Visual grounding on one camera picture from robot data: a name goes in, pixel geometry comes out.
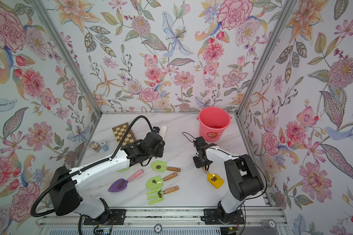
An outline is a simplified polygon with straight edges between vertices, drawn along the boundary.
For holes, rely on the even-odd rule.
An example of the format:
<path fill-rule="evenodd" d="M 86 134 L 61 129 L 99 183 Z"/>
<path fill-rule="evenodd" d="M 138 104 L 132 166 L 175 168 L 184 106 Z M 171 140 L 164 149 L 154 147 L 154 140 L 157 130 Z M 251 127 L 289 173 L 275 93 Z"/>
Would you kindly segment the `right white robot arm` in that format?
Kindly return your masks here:
<path fill-rule="evenodd" d="M 196 168 L 208 172 L 211 164 L 218 164 L 226 171 L 229 192 L 218 203 L 219 215 L 233 215 L 249 196 L 264 189 L 258 167 L 248 154 L 235 156 L 216 144 L 206 143 L 203 137 L 195 138 L 193 144 L 197 151 L 193 157 Z"/>

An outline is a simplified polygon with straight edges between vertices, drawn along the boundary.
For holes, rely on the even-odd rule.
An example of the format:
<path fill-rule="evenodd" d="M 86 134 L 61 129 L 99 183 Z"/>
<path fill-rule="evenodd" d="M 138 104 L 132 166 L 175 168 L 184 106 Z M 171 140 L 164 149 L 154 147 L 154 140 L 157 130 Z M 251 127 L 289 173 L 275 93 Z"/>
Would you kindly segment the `white blue cleaning brush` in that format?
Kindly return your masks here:
<path fill-rule="evenodd" d="M 166 139 L 166 133 L 167 133 L 167 126 L 162 126 L 159 131 L 159 135 L 162 137 L 163 140 Z"/>

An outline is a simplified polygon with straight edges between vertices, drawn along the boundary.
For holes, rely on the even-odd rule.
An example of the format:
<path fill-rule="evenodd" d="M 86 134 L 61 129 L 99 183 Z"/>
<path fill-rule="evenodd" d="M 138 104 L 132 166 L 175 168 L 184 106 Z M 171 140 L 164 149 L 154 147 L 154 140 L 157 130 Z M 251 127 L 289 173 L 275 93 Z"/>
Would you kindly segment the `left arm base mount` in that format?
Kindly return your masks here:
<path fill-rule="evenodd" d="M 98 218 L 87 217 L 83 225 L 123 225 L 126 218 L 126 209 L 111 209 L 110 212 L 104 212 Z"/>

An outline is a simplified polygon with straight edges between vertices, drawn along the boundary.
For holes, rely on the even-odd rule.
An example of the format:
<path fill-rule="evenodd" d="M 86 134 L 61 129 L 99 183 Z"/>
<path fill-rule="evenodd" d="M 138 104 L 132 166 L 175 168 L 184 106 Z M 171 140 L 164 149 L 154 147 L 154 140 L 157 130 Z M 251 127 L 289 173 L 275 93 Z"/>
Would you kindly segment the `pink plastic bucket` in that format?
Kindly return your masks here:
<path fill-rule="evenodd" d="M 197 120 L 200 136 L 207 142 L 216 142 L 230 126 L 232 117 L 221 108 L 207 107 L 199 112 Z"/>

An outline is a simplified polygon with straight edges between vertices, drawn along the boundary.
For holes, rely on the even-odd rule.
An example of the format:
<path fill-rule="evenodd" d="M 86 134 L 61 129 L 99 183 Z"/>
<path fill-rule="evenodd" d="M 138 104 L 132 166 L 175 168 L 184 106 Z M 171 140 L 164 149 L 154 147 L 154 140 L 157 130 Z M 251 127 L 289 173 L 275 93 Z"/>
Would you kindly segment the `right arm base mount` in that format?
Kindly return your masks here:
<path fill-rule="evenodd" d="M 245 216 L 242 210 L 225 213 L 224 210 L 219 208 L 204 209 L 201 221 L 205 225 L 243 225 L 245 224 Z"/>

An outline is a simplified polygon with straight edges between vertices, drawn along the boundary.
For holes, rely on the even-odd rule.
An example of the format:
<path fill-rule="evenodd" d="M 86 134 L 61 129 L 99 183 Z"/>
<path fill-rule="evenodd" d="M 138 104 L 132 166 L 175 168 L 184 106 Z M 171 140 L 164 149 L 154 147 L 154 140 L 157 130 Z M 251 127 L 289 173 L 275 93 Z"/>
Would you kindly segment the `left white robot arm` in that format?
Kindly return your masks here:
<path fill-rule="evenodd" d="M 153 157 L 161 158 L 165 146 L 166 128 L 163 127 L 160 133 L 149 132 L 145 139 L 122 147 L 115 157 L 108 158 L 108 161 L 100 163 L 95 161 L 92 167 L 83 171 L 83 167 L 75 167 L 67 170 L 65 167 L 55 172 L 52 183 L 64 176 L 77 173 L 67 182 L 55 187 L 50 192 L 54 205 L 55 214 L 63 216 L 72 212 L 87 215 L 93 219 L 108 218 L 109 206 L 103 198 L 92 197 L 85 194 L 85 190 L 119 170 L 142 164 Z"/>

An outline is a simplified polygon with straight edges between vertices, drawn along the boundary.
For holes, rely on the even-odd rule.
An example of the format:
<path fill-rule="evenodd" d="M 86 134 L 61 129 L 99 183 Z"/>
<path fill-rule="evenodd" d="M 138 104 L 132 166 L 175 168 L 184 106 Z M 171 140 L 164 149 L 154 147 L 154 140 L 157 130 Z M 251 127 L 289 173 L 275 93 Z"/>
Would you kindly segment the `yellow trowel wooden handle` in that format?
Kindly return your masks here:
<path fill-rule="evenodd" d="M 207 174 L 207 180 L 213 185 L 214 188 L 218 189 L 224 184 L 224 180 L 217 174 L 211 174 L 205 167 L 202 167 L 203 171 Z"/>

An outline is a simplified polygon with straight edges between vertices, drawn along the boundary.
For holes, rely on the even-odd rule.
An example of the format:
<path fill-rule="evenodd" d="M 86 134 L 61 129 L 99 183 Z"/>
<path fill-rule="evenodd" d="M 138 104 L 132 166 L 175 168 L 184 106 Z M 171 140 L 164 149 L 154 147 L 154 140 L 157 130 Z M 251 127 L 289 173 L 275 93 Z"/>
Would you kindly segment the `green hand fork wooden handle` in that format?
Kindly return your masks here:
<path fill-rule="evenodd" d="M 152 204 L 161 202 L 164 200 L 164 195 L 176 192 L 178 190 L 179 190 L 178 186 L 174 186 L 174 187 L 168 188 L 166 190 L 163 190 L 162 188 L 157 188 L 157 189 L 151 190 L 146 193 L 146 195 L 148 196 L 147 197 L 148 205 L 152 205 Z"/>

